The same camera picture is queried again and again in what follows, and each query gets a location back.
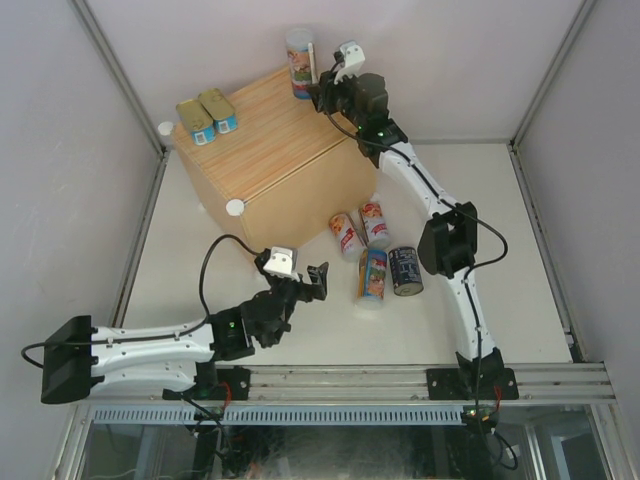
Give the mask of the gold rectangular tin can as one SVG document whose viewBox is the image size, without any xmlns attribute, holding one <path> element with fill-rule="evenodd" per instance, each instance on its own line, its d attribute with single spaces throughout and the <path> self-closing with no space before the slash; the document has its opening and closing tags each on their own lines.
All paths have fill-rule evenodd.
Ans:
<svg viewBox="0 0 640 480">
<path fill-rule="evenodd" d="M 212 88 L 200 93 L 198 100 L 212 118 L 218 133 L 227 134 L 237 129 L 235 108 L 219 89 Z"/>
</svg>

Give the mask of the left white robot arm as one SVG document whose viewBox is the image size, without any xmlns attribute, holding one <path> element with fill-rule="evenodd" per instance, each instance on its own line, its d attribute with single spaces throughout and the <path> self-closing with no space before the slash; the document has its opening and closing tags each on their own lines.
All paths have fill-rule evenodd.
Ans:
<svg viewBox="0 0 640 480">
<path fill-rule="evenodd" d="M 286 248 L 266 249 L 254 263 L 268 289 L 201 320 L 118 329 L 96 327 L 88 315 L 71 318 L 44 342 L 41 402 L 70 404 L 144 388 L 211 398 L 219 387 L 217 363 L 279 344 L 297 303 L 327 297 L 328 263 L 308 267 L 307 280 L 295 272 L 295 254 Z"/>
</svg>

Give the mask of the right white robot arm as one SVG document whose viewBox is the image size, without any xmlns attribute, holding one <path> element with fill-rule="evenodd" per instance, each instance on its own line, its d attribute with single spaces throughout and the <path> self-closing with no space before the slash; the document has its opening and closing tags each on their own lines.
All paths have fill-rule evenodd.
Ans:
<svg viewBox="0 0 640 480">
<path fill-rule="evenodd" d="M 424 270 L 442 277 L 456 311 L 458 383 L 474 400 L 494 393 L 504 373 L 502 354 L 484 318 L 475 273 L 478 230 L 495 229 L 479 219 L 475 205 L 461 203 L 441 187 L 419 161 L 407 135 L 390 117 L 385 80 L 378 74 L 341 76 L 322 73 L 308 89 L 317 112 L 342 115 L 342 128 L 362 155 L 383 174 L 407 188 L 427 220 L 417 247 Z"/>
</svg>

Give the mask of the dark navy cylindrical can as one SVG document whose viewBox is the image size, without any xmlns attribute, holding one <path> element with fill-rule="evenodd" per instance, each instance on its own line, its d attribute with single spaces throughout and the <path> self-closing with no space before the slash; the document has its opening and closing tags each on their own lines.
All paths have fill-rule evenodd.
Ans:
<svg viewBox="0 0 640 480">
<path fill-rule="evenodd" d="M 394 294 L 409 297 L 424 290 L 416 250 L 411 246 L 400 246 L 389 251 L 389 268 Z"/>
</svg>

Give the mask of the orange yellow cylindrical can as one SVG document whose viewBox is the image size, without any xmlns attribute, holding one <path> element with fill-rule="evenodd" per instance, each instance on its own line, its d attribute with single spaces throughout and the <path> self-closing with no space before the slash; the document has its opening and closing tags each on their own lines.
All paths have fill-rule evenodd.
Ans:
<svg viewBox="0 0 640 480">
<path fill-rule="evenodd" d="M 306 28 L 293 28 L 286 33 L 285 44 L 293 95 L 309 100 L 315 73 L 314 35 Z"/>
</svg>

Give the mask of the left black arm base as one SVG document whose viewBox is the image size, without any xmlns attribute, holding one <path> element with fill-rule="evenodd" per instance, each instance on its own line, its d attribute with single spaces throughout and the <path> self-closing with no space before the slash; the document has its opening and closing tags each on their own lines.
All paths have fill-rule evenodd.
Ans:
<svg viewBox="0 0 640 480">
<path fill-rule="evenodd" d="M 164 389 L 162 399 L 178 401 L 191 400 L 245 401 L 249 398 L 251 370 L 234 366 L 217 371 L 217 382 L 212 385 L 194 385 L 186 392 L 174 392 Z"/>
</svg>

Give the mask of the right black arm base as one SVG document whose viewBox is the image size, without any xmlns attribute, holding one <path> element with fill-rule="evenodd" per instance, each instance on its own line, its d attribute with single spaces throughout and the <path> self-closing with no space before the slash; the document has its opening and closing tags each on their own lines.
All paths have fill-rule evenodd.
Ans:
<svg viewBox="0 0 640 480">
<path fill-rule="evenodd" d="M 493 379 L 464 380 L 462 372 L 454 367 L 426 370 L 430 400 L 518 400 L 520 398 L 515 372 L 502 369 Z"/>
</svg>

